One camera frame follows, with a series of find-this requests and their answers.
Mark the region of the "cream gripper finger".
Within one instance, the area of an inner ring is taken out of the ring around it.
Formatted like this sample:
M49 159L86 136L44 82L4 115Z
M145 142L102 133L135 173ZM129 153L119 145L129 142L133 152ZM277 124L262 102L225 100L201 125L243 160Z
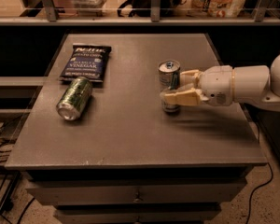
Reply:
M199 89L191 88L186 91L170 90L160 94L161 99L168 105L195 106L206 102L208 98Z
M180 73L180 85L186 86L192 84L196 86L199 82L201 71L198 69L188 70Z

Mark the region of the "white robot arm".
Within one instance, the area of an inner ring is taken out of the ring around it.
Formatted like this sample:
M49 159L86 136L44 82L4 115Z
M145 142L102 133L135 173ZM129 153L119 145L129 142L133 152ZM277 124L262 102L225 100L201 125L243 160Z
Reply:
M161 92L168 105L229 106L233 103L280 112L280 54L266 65L212 66L180 75L180 87Z

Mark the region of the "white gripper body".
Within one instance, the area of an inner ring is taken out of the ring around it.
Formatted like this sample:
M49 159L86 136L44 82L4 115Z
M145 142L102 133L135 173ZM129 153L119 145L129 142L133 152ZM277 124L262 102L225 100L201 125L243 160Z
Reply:
M199 89L202 101L212 106L229 106L232 103L232 68L228 65L213 66L202 72Z

